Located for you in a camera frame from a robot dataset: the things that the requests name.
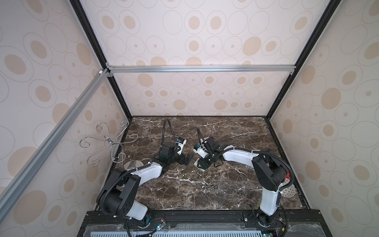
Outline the mint green box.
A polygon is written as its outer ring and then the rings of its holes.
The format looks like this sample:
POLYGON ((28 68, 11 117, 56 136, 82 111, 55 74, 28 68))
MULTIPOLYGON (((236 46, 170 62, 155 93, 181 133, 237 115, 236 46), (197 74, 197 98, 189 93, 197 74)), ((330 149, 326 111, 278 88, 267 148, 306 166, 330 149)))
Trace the mint green box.
POLYGON ((209 165, 203 159, 197 159, 194 166, 202 171, 206 171, 209 168, 209 165))

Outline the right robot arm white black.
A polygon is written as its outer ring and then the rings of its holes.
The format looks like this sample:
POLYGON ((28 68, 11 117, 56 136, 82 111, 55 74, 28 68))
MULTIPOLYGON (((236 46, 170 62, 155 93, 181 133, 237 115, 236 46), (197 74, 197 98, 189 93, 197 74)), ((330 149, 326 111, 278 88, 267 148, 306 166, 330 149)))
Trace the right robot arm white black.
POLYGON ((200 139, 193 151, 200 156, 195 166, 208 169, 217 161, 236 162, 254 169, 258 182, 262 186, 262 199, 259 216, 271 218, 280 205, 283 190, 294 183, 294 172, 290 165, 276 156, 270 149, 248 150, 233 145, 220 146, 213 137, 200 139))

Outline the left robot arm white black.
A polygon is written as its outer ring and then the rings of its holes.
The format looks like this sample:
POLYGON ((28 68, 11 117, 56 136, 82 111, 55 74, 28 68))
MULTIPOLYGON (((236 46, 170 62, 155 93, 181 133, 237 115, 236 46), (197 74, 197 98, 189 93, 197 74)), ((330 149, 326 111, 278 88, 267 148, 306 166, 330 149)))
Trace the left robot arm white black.
POLYGON ((151 221, 151 212, 135 200, 138 188, 163 176, 171 164, 188 165, 193 156, 182 153, 186 142, 182 137, 176 143, 165 142, 150 163, 128 170, 115 169, 97 197, 101 211, 126 219, 132 218, 147 226, 151 221))

